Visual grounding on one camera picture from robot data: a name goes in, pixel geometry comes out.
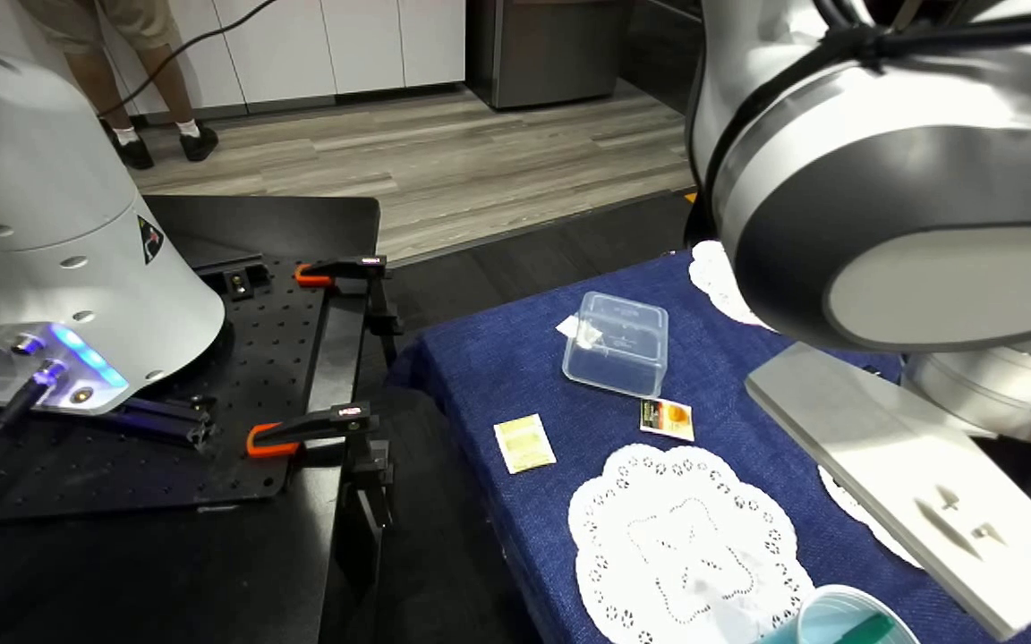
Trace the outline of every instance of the shoe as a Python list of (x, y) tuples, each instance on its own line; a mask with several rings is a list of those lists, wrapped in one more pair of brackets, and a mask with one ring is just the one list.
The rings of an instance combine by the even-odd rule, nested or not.
[(115, 140), (115, 152), (127, 161), (127, 167), (153, 167), (153, 153), (142, 140), (134, 140), (127, 146)]
[(202, 136), (179, 136), (183, 153), (198, 165), (206, 161), (210, 152), (220, 152), (220, 134), (207, 130), (206, 121), (198, 121)]

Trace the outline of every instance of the clear plastic container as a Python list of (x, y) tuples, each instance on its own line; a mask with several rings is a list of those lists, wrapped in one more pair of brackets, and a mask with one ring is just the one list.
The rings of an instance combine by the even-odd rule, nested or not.
[(668, 315), (663, 309), (589, 294), (561, 350), (561, 377), (652, 400), (663, 395), (665, 354)]

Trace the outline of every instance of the person's leg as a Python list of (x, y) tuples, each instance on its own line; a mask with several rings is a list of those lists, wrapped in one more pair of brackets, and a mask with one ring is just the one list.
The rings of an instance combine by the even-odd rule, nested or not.
[(146, 142), (130, 127), (127, 107), (120, 103), (120, 84), (109, 55), (102, 50), (102, 26), (95, 0), (22, 0), (22, 6), (40, 20), (46, 41), (61, 45), (79, 91), (95, 103), (97, 119), (110, 127), (110, 140), (127, 165), (149, 167), (153, 158)]
[(170, 61), (179, 45), (179, 29), (173, 20), (170, 0), (102, 0), (102, 10), (134, 44), (146, 74), (153, 74), (153, 86), (179, 130), (188, 158), (206, 161), (220, 146), (220, 134), (194, 121), (188, 74), (177, 61)]

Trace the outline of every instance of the gray floor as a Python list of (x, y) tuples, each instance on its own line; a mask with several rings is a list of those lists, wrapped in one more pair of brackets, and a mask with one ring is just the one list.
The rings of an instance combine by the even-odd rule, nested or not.
[[(517, 297), (626, 268), (680, 248), (680, 193), (589, 212), (536, 234), (509, 237), (389, 272), (389, 301), (408, 341)], [(513, 587), (478, 484), (441, 410), (382, 389), (380, 348), (367, 348), (367, 387), (393, 422), (401, 532), (386, 543), (376, 642), (382, 644), (524, 644), (536, 642)]]
[(142, 193), (380, 197), (393, 266), (686, 190), (680, 115), (635, 86), (593, 103), (492, 111), (464, 91), (214, 121), (223, 152), (188, 165), (149, 130)]

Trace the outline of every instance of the navy blue cloth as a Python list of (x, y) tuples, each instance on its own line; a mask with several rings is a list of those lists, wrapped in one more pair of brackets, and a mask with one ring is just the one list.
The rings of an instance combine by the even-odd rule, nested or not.
[[(796, 520), (797, 558), (813, 585), (853, 585), (888, 602), (929, 644), (989, 642), (925, 571), (888, 554), (827, 496), (813, 458), (745, 395), (745, 377), (789, 348), (783, 335), (722, 319), (686, 280), (686, 253), (575, 283), (544, 297), (492, 309), (421, 334), (408, 379), (430, 389), (457, 431), (478, 470), (504, 558), (544, 642), (597, 642), (575, 589), (575, 543), (565, 527), (572, 490), (600, 471), (622, 445), (672, 449), (639, 431), (642, 403), (575, 387), (561, 377), (561, 334), (589, 289), (668, 310), (668, 372), (663, 396), (694, 403), (697, 449), (763, 488)], [(844, 354), (886, 377), (886, 354)], [(542, 414), (558, 465), (509, 477), (495, 425)]]

